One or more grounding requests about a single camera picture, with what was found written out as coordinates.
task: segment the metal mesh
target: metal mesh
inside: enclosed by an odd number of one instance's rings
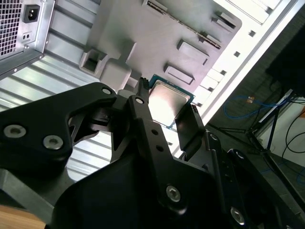
[[[21,7],[20,0],[0,0],[0,56],[16,50]]]

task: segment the black cable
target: black cable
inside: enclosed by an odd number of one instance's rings
[[[305,105],[305,102],[294,102],[294,101],[289,101],[290,103],[293,103],[293,104],[301,104],[301,105]]]
[[[292,143],[292,141],[295,140],[297,137],[299,137],[300,135],[303,135],[303,134],[305,134],[305,132],[299,133],[298,135],[294,136],[294,137],[289,141],[288,144],[286,144],[286,147],[285,147],[285,149],[284,149],[284,151],[283,151],[283,153],[282,153],[282,161],[284,161],[284,154],[285,154],[285,152],[286,152],[286,150],[287,150],[289,144]],[[291,171],[293,171],[293,172],[295,172],[296,174],[299,175],[300,172],[298,172],[298,171],[294,170],[293,168],[291,168],[290,166],[288,166],[288,165],[287,165],[287,162],[288,162],[288,160],[286,160],[286,161],[284,162],[284,165],[285,165],[287,168],[289,168]]]
[[[272,172],[275,173],[275,171],[271,168],[271,166],[269,165],[269,163],[266,161],[266,159],[263,157],[263,160],[265,161],[265,163],[267,164],[267,166],[269,167],[269,169],[271,169]]]
[[[289,143],[287,143],[287,139],[288,139],[288,134],[289,134],[289,130],[290,130],[290,128],[292,127],[292,125],[295,123],[295,121],[301,116],[301,115],[303,115],[303,114],[305,114],[305,111],[303,111],[298,117],[296,117],[293,121],[292,121],[292,123],[290,124],[290,126],[289,126],[289,128],[288,128],[288,130],[287,130],[287,132],[286,132],[286,137],[285,137],[285,143],[286,143],[286,148],[288,148],[291,152],[294,152],[294,153],[296,153],[296,154],[302,154],[302,153],[305,153],[305,151],[294,151],[294,150],[292,150],[290,147],[289,147]]]

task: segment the power socket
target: power socket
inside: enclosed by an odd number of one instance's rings
[[[39,17],[39,5],[26,5],[24,10],[24,23],[37,22]]]

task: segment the silver screw head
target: silver screw head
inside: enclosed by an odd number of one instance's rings
[[[8,125],[4,128],[3,132],[9,138],[20,138],[27,133],[26,129],[21,125]]]
[[[142,100],[142,99],[140,99],[140,98],[136,98],[135,99],[138,103],[140,103],[140,104],[143,104],[144,103],[144,101]]]
[[[177,203],[181,199],[179,190],[176,187],[172,186],[172,185],[167,186],[166,194],[167,194],[167,197],[169,199],[171,199],[171,201],[173,201],[173,202]]]
[[[108,90],[107,88],[103,88],[102,92],[104,92],[105,94],[111,94],[111,91]]]
[[[218,139],[217,139],[217,137],[216,137],[215,135],[210,134],[210,136],[211,136],[211,138],[212,138],[213,140],[215,140],[215,141],[217,141],[217,140],[218,140]]]
[[[56,135],[49,135],[43,139],[43,145],[47,149],[58,150],[63,146],[63,140]]]
[[[235,219],[235,221],[239,224],[239,225],[244,225],[245,221],[244,221],[244,217],[241,214],[241,212],[239,210],[237,210],[236,208],[231,207],[231,215],[232,217]]]

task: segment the power supply unit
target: power supply unit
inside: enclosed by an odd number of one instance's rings
[[[43,57],[55,0],[0,0],[0,80]]]

